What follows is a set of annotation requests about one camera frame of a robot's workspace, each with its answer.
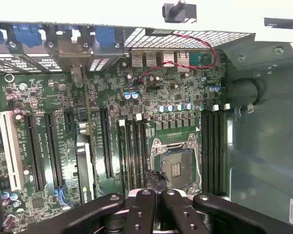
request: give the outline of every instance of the gray metal panel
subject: gray metal panel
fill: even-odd
[[[229,77],[252,77],[254,71],[229,66]],[[228,194],[233,202],[289,222],[293,199],[293,65],[258,79],[263,99],[254,113],[228,118]],[[229,89],[234,103],[256,97],[252,84]]]

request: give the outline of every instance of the white connector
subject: white connector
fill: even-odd
[[[11,190],[21,190],[25,182],[17,131],[14,125],[12,111],[0,112],[0,128]]]

